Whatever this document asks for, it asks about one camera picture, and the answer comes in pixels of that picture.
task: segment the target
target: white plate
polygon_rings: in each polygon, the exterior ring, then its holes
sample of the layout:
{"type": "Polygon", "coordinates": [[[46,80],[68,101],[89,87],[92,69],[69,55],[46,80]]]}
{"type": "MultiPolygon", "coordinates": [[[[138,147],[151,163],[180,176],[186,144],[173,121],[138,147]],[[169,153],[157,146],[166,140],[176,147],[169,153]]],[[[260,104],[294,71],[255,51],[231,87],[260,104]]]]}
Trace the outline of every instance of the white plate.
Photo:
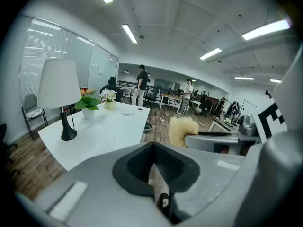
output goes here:
{"type": "Polygon", "coordinates": [[[125,108],[122,110],[122,113],[125,115],[130,115],[134,113],[134,110],[132,108],[125,108]]]}

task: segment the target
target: lamp shade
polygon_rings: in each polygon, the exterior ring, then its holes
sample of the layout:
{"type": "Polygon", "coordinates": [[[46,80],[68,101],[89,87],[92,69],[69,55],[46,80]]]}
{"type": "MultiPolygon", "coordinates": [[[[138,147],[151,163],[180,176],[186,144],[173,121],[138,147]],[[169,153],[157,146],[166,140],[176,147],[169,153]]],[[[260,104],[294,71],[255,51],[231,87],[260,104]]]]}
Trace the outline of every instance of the lamp shade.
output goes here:
{"type": "Polygon", "coordinates": [[[81,99],[76,63],[51,59],[44,63],[38,93],[38,107],[58,108],[81,99]]]}

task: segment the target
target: potted plant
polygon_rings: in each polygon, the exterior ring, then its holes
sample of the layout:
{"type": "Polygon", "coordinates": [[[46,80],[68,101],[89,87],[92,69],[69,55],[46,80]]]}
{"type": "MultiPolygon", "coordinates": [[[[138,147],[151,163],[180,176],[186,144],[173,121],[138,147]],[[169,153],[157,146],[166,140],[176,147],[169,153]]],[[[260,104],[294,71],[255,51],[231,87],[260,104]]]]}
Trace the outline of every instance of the potted plant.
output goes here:
{"type": "Polygon", "coordinates": [[[95,116],[95,110],[99,110],[97,104],[100,100],[90,97],[96,90],[92,90],[90,93],[85,93],[80,101],[76,102],[75,107],[77,109],[82,109],[85,119],[93,119],[95,116]]]}
{"type": "Polygon", "coordinates": [[[116,93],[114,90],[104,89],[101,94],[101,100],[105,101],[104,108],[106,109],[115,109],[116,108],[116,93]]]}

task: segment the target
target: white table lamp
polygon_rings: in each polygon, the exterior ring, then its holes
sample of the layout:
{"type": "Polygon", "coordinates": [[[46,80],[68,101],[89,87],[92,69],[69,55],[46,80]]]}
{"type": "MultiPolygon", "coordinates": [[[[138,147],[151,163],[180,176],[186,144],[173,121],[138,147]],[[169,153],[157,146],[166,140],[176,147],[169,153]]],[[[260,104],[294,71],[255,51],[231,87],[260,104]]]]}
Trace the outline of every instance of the white table lamp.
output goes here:
{"type": "MultiPolygon", "coordinates": [[[[44,63],[38,93],[38,107],[59,108],[81,100],[76,64],[71,60],[51,59],[44,63]]],[[[63,131],[61,139],[68,141],[76,137],[68,124],[66,112],[61,112],[63,131]]]]}

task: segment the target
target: flower pot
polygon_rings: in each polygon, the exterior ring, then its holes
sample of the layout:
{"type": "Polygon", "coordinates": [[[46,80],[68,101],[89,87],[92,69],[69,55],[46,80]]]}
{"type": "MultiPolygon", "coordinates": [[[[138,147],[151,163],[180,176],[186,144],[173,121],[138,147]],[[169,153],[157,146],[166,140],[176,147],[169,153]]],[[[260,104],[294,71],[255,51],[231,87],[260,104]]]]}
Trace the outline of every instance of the flower pot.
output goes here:
{"type": "Polygon", "coordinates": [[[106,109],[115,109],[116,108],[116,101],[113,101],[113,102],[105,101],[104,108],[106,108],[106,109]]]}
{"type": "Polygon", "coordinates": [[[95,110],[89,110],[88,108],[82,109],[85,119],[93,119],[95,117],[95,110]]]}

